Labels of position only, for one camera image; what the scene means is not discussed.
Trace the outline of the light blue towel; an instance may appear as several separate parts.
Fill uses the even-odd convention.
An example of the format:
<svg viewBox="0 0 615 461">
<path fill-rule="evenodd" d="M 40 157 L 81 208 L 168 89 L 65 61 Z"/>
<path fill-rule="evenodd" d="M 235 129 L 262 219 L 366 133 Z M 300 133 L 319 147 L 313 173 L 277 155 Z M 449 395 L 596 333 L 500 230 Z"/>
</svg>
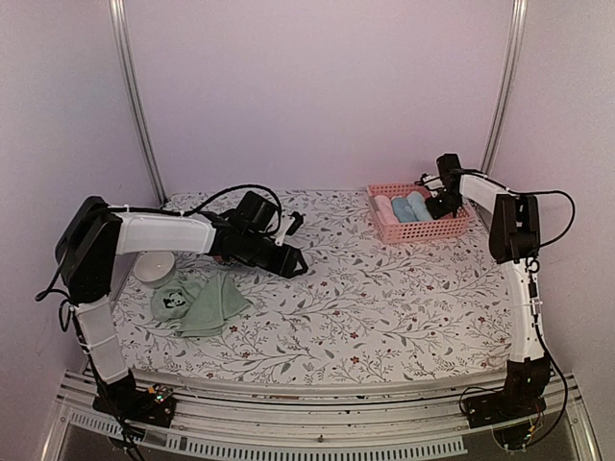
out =
<svg viewBox="0 0 615 461">
<path fill-rule="evenodd" d="M 419 222 L 430 222 L 433 220 L 426 204 L 426 199 L 418 191 L 412 191 L 406 196 L 408 205 L 410 206 L 416 220 Z"/>
</svg>

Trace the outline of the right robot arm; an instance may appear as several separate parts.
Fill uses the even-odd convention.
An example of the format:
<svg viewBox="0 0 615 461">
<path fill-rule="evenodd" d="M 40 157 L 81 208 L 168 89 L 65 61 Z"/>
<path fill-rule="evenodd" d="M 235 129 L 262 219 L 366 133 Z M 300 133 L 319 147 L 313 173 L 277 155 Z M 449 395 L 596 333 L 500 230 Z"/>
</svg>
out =
<svg viewBox="0 0 615 461">
<path fill-rule="evenodd" d="M 434 219 L 455 216 L 469 200 L 491 214 L 489 252 L 504 276 L 510 303 L 511 348 L 504 388 L 464 398 L 461 411 L 473 426 L 539 413 L 546 408 L 543 392 L 551 378 L 551 355 L 541 335 L 537 198 L 462 168 L 456 154 L 440 156 L 436 166 L 437 176 L 424 179 L 433 191 L 427 199 L 429 213 Z"/>
</svg>

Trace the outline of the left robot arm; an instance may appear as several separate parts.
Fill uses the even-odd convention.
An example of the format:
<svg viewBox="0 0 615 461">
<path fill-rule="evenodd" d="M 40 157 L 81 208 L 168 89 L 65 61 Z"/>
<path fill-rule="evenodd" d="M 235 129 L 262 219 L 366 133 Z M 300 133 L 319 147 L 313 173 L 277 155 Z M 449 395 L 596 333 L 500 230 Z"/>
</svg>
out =
<svg viewBox="0 0 615 461">
<path fill-rule="evenodd" d="M 172 252 L 218 257 L 293 279 L 308 272 L 301 250 L 284 239 L 303 225 L 298 212 L 283 215 L 278 196 L 259 184 L 242 184 L 239 204 L 222 213 L 207 209 L 222 190 L 189 210 L 112 206 L 85 199 L 55 250 L 60 294 L 74 309 L 76 330 L 107 403 L 123 417 L 143 406 L 128 384 L 130 371 L 111 318 L 111 280 L 120 255 Z"/>
</svg>

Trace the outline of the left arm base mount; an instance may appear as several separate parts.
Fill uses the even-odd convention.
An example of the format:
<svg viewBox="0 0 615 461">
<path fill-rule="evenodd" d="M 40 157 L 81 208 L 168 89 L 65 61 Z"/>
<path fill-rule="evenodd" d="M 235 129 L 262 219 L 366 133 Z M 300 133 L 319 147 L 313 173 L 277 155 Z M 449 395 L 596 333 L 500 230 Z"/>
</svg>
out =
<svg viewBox="0 0 615 461">
<path fill-rule="evenodd" d="M 175 416 L 177 400 L 170 388 L 159 384 L 140 390 L 131 381 L 117 381 L 97 386 L 97 396 L 92 407 L 122 423 L 135 422 L 169 428 Z"/>
</svg>

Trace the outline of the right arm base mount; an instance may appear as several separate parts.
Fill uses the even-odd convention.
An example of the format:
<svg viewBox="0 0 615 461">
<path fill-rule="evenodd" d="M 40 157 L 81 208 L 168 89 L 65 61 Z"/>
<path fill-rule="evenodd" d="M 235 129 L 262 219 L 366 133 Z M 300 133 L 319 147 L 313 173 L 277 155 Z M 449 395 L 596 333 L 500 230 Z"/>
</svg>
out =
<svg viewBox="0 0 615 461">
<path fill-rule="evenodd" d="M 542 397 L 515 400 L 505 396 L 503 391 L 463 395 L 459 406 L 470 428 L 498 425 L 538 415 L 547 408 Z"/>
</svg>

